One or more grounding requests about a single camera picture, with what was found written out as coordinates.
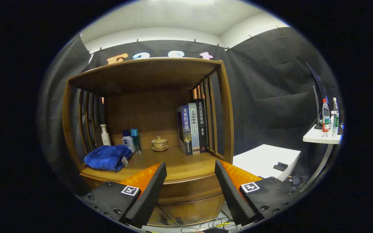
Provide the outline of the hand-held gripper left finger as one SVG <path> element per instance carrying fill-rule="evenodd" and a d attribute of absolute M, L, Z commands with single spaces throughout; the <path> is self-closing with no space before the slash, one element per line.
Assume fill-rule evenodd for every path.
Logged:
<path fill-rule="evenodd" d="M 81 200 L 115 222 L 141 228 L 154 211 L 166 177 L 166 163 L 162 162 L 123 181 L 106 181 Z"/>

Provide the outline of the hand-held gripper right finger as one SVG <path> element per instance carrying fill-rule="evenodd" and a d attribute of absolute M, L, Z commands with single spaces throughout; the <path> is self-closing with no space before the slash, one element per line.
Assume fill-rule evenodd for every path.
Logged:
<path fill-rule="evenodd" d="M 242 226 L 277 215 L 300 195 L 290 180 L 260 178 L 222 160 L 216 160 L 215 174 L 233 221 Z"/>

